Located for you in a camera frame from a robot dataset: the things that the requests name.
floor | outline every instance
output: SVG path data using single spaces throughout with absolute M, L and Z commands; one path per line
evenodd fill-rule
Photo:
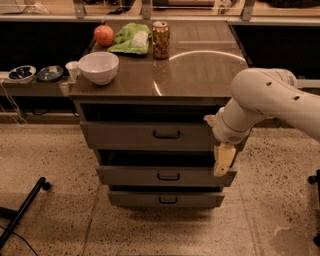
M 39 177 L 51 183 L 15 230 L 41 256 L 320 255 L 318 194 L 307 181 L 319 153 L 295 129 L 255 128 L 221 207 L 128 209 L 110 205 L 77 124 L 0 122 L 0 204 L 17 209 Z M 0 254 L 35 255 L 15 235 Z

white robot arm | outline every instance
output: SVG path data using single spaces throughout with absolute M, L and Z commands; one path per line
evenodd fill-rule
M 246 69 L 232 81 L 232 99 L 215 116 L 206 116 L 215 139 L 214 174 L 222 176 L 235 149 L 258 122 L 272 116 L 286 121 L 320 142 L 320 97 L 303 92 L 298 80 L 284 69 Z

brown soda can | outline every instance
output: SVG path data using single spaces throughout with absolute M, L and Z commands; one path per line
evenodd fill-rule
M 153 56 L 157 59 L 169 58 L 170 28 L 167 22 L 155 21 L 152 24 Z

apple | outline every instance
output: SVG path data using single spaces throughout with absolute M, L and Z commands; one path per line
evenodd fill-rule
M 114 32 L 108 25 L 100 25 L 94 30 L 94 39 L 102 47 L 111 46 L 114 40 Z

small bowl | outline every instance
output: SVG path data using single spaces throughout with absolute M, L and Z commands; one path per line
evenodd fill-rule
M 9 79 L 20 84 L 28 84 L 32 81 L 36 73 L 36 68 L 25 65 L 12 69 L 9 73 Z
M 49 66 L 41 69 L 37 77 L 42 82 L 54 83 L 62 78 L 63 71 L 63 68 L 60 66 Z
M 79 60 L 82 74 L 97 85 L 105 85 L 112 81 L 119 68 L 119 58 L 110 52 L 94 52 Z

